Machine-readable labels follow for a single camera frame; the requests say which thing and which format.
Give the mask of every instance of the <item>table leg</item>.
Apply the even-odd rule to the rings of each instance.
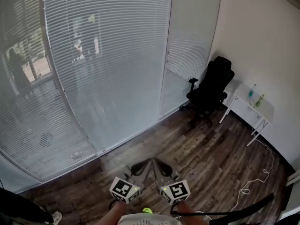
[[[256,123],[255,125],[253,126],[253,128],[256,126],[256,124],[259,124],[255,129],[254,131],[251,133],[251,136],[256,132],[256,130],[261,126],[261,124],[263,123],[263,117],[261,117]]]
[[[234,101],[235,101],[236,99],[237,99],[237,97],[234,96],[233,99],[232,99],[232,101],[231,101],[231,103],[229,104],[229,106],[228,106],[226,112],[224,113],[224,115],[223,115],[223,117],[221,118],[221,120],[220,120],[219,123],[221,123],[221,122],[223,121],[224,117],[230,112],[231,107],[233,106],[233,103],[234,103]]]
[[[265,121],[266,120],[264,119],[263,120],[263,127],[262,127],[262,129],[258,132],[258,134],[255,135],[254,138],[252,138],[252,140],[246,145],[246,147],[248,147],[260,135],[260,133],[266,128],[266,126],[269,124],[269,122],[267,122],[266,124],[264,124]]]

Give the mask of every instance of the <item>chair base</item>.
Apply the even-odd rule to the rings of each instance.
[[[190,128],[194,128],[197,125],[197,123],[201,120],[202,117],[210,124],[210,126],[212,125],[212,121],[210,120],[211,113],[207,114],[206,112],[204,112],[200,108],[193,107],[193,106],[180,106],[179,107],[179,111],[182,111],[183,109],[187,109],[187,110],[191,110],[191,111],[196,111],[195,116],[191,119],[191,121],[189,121],[187,123],[187,125]]]

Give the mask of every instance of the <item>black baseboard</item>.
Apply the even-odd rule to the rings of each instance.
[[[245,121],[243,120],[239,115],[237,115],[235,112],[233,112],[232,110],[230,110],[229,112],[231,115],[233,115],[234,117],[236,117],[242,124],[244,124],[247,128],[249,128],[250,130],[252,129],[252,127]],[[273,145],[271,143],[268,142],[267,139],[265,139],[262,135],[259,135],[258,138],[264,143],[266,144],[270,149],[272,149],[272,151],[274,153],[276,153],[280,158],[281,160],[283,161],[283,163],[285,164],[286,168],[287,168],[287,172],[288,172],[288,175],[292,175],[293,173],[295,173],[295,169],[292,167],[292,165],[290,165],[290,163],[281,155],[280,152],[277,151],[276,148],[273,147]]]

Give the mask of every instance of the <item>white cube with marker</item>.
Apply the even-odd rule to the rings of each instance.
[[[188,188],[186,180],[175,182],[171,185],[161,187],[159,194],[170,204],[176,204],[181,201],[187,200],[191,192]]]
[[[140,187],[133,185],[118,177],[115,177],[109,189],[114,198],[127,204],[132,202],[141,194],[140,190]]]

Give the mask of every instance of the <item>tabletop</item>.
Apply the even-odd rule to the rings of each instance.
[[[269,123],[273,123],[273,117],[274,117],[274,106],[267,101],[266,99],[263,99],[261,101],[261,104],[259,107],[254,107],[255,103],[258,101],[260,94],[258,94],[256,91],[254,91],[251,102],[249,99],[247,99],[248,93],[250,91],[250,88],[245,85],[241,84],[234,92],[234,95],[237,96],[239,99],[244,101],[248,104],[249,107],[251,107],[254,111],[256,111],[259,115],[264,117]]]

